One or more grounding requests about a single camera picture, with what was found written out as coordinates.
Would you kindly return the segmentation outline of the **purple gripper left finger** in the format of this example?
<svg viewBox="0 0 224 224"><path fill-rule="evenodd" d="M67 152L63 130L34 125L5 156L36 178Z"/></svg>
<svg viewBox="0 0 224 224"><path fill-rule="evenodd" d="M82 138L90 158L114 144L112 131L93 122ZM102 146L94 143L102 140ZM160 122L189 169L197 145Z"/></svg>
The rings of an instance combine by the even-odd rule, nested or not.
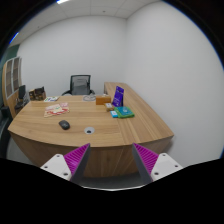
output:
<svg viewBox="0 0 224 224"><path fill-rule="evenodd" d="M55 154L41 168L65 180L79 184L87 165L90 151L90 144L85 144L66 155Z"/></svg>

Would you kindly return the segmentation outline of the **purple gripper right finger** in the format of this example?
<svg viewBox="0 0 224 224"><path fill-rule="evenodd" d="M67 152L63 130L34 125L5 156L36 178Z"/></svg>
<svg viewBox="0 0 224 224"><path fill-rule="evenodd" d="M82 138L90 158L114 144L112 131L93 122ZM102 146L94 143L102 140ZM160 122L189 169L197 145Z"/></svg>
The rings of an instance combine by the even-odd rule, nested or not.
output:
<svg viewBox="0 0 224 224"><path fill-rule="evenodd" d="M137 143L132 144L132 154L144 184L182 169L182 166L167 153L157 154Z"/></svg>

